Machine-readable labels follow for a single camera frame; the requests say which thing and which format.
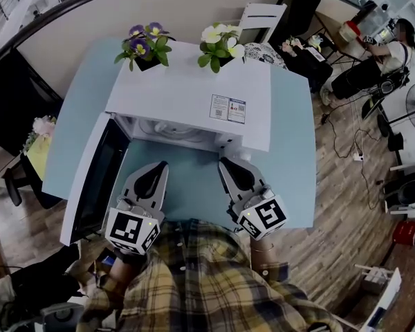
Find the yellow tablecloth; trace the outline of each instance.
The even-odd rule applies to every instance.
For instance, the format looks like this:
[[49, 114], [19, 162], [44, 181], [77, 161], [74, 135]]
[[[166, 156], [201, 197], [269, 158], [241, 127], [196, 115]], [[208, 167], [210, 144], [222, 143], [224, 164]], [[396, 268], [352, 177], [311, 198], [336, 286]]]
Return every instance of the yellow tablecloth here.
[[41, 180], [44, 180], [51, 140], [52, 138], [39, 136], [26, 152], [31, 165], [34, 167]]

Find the flower pot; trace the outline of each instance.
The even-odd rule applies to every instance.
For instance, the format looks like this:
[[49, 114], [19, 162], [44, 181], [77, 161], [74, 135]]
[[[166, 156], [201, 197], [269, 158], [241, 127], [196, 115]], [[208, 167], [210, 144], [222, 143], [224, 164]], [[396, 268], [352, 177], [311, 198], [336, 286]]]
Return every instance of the flower pot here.
[[156, 65], [160, 64], [160, 61], [157, 58], [152, 58], [150, 62], [147, 62], [146, 60], [137, 57], [134, 59], [134, 62], [137, 64], [138, 68], [141, 71], [146, 71], [147, 69], [153, 68]]
[[233, 57], [219, 58], [219, 60], [220, 60], [220, 67], [223, 68], [232, 59], [234, 59], [234, 58]]

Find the light blue table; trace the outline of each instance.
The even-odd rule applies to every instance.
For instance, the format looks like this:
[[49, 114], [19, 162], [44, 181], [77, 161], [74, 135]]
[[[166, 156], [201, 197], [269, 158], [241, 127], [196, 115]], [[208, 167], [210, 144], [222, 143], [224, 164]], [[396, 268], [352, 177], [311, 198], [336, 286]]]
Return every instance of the light blue table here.
[[[119, 39], [103, 39], [88, 50], [68, 91], [55, 129], [43, 191], [67, 199], [84, 146], [98, 115], [104, 111], [121, 67], [113, 64]], [[280, 194], [290, 220], [285, 228], [313, 226], [315, 210], [315, 130], [307, 79], [271, 67], [272, 115], [269, 153], [252, 154], [251, 163]], [[128, 148], [114, 193], [143, 165], [169, 163], [163, 211], [168, 219], [234, 224], [226, 210], [230, 202], [218, 174], [218, 154], [159, 142], [134, 140]]]

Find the white flower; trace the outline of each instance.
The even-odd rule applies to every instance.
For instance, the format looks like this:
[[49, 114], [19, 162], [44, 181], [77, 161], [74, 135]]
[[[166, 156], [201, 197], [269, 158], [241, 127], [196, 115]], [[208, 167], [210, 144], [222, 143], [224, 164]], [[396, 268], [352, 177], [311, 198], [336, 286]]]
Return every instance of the white flower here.
[[238, 35], [241, 34], [242, 28], [238, 26], [228, 25], [226, 27], [226, 32], [236, 32]]
[[201, 33], [201, 40], [206, 43], [217, 43], [221, 39], [221, 33], [227, 32], [228, 28], [219, 24], [217, 27], [209, 26]]
[[220, 34], [214, 26], [209, 26], [201, 33], [201, 40], [206, 43], [217, 43], [221, 39]]
[[297, 46], [300, 49], [304, 49], [302, 43], [299, 41], [298, 38], [292, 38], [292, 40], [290, 41], [290, 44], [292, 47]]
[[216, 26], [215, 30], [219, 33], [223, 33], [223, 32], [227, 32], [228, 28], [223, 24], [219, 24]]
[[48, 117], [35, 118], [33, 129], [40, 136], [52, 136], [54, 134], [55, 124]]
[[244, 57], [244, 46], [237, 44], [237, 38], [231, 37], [228, 39], [228, 52], [234, 58]]

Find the wooden floor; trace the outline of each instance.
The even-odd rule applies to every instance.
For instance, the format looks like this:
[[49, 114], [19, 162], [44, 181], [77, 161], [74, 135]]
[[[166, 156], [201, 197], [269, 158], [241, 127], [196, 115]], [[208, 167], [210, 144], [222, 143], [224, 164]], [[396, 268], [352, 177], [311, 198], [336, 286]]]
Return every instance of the wooden floor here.
[[[391, 243], [395, 222], [384, 213], [382, 203], [375, 210], [369, 209], [361, 176], [362, 165], [354, 162], [351, 155], [347, 159], [335, 155], [331, 125], [320, 124], [324, 111], [329, 109], [314, 98], [317, 146], [314, 226], [281, 231], [276, 240], [279, 256], [290, 263], [292, 282], [303, 288], [312, 300], [334, 311], [357, 282], [360, 272], [353, 265], [381, 262]], [[356, 130], [355, 109], [353, 115]], [[338, 134], [337, 150], [346, 154], [353, 142], [351, 107], [338, 109], [331, 119]], [[370, 131], [373, 137], [380, 137], [375, 117], [362, 124], [362, 128]], [[363, 148], [366, 158], [364, 173], [371, 189], [370, 201], [375, 204], [380, 191], [376, 181], [385, 179], [389, 168], [396, 164], [396, 158], [387, 150], [384, 139], [375, 142], [364, 134]], [[51, 210], [43, 210], [28, 192], [24, 195], [23, 204], [14, 207], [5, 192], [0, 190], [0, 237], [9, 265], [27, 266], [60, 247], [65, 205], [61, 202]], [[95, 258], [105, 244], [103, 239], [95, 241], [97, 248], [87, 250], [87, 260]]]
[[386, 267], [398, 268], [402, 283], [400, 294], [385, 316], [384, 331], [410, 331], [415, 323], [415, 246], [396, 245]]

